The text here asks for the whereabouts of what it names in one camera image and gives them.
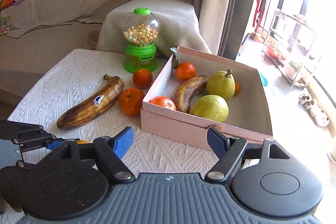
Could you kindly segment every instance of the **candy dispenser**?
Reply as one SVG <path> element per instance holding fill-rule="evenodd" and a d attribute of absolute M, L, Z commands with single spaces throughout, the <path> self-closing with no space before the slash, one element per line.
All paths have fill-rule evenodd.
<path fill-rule="evenodd" d="M 128 40 L 124 68 L 130 73 L 138 69 L 157 69 L 155 39 L 159 36 L 157 17 L 148 8 L 137 8 L 125 18 L 123 34 Z"/>

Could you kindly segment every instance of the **green pear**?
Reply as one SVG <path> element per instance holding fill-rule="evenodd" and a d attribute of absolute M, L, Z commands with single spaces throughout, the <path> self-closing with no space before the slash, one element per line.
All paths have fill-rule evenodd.
<path fill-rule="evenodd" d="M 194 103 L 189 114 L 216 122 L 224 122 L 229 115 L 229 107 L 222 97 L 206 95 Z"/>
<path fill-rule="evenodd" d="M 235 80 L 231 69 L 218 71 L 210 76 L 207 81 L 208 93 L 223 97 L 225 100 L 229 100 L 233 97 L 235 89 Z"/>

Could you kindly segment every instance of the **pink box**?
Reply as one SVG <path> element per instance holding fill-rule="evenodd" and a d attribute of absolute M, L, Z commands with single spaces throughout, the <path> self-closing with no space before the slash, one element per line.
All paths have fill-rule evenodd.
<path fill-rule="evenodd" d="M 143 99 L 142 130 L 207 150 L 210 150 L 207 128 L 211 126 L 218 126 L 228 137 L 238 136 L 249 142 L 261 143 L 264 139 L 273 137 L 268 104 L 258 71 L 216 55 L 178 47 L 179 62 L 191 62 L 197 69 L 197 75 L 211 76 L 219 70 L 233 70 L 235 81 L 241 84 L 242 91 L 228 100 L 229 116 L 225 123 L 149 103 L 149 100 L 158 95 L 170 98 L 180 84 L 171 66 L 172 58 L 171 56 Z M 196 95 L 191 105 L 204 95 Z"/>

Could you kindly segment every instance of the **floor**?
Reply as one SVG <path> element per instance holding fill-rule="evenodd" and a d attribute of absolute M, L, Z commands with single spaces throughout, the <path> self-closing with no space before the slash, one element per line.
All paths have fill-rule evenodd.
<path fill-rule="evenodd" d="M 319 128 L 298 103 L 302 88 L 291 88 L 287 80 L 261 52 L 263 45 L 247 39 L 236 61 L 249 64 L 268 80 L 265 94 L 268 101 L 274 138 L 293 156 L 305 164 L 321 181 L 324 196 L 315 212 L 323 224 L 336 219 L 336 164 L 327 157 L 331 136 Z"/>

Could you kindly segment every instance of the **banana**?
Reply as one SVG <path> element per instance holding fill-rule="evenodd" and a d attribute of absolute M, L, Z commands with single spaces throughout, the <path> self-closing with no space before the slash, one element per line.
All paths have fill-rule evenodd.
<path fill-rule="evenodd" d="M 80 127 L 109 110 L 124 89 L 124 81 L 118 76 L 104 75 L 109 82 L 96 94 L 64 113 L 57 121 L 58 128 Z"/>
<path fill-rule="evenodd" d="M 184 81 L 172 93 L 171 99 L 175 103 L 176 110 L 189 113 L 190 101 L 196 92 L 205 89 L 206 82 L 209 79 L 206 75 L 198 75 Z"/>

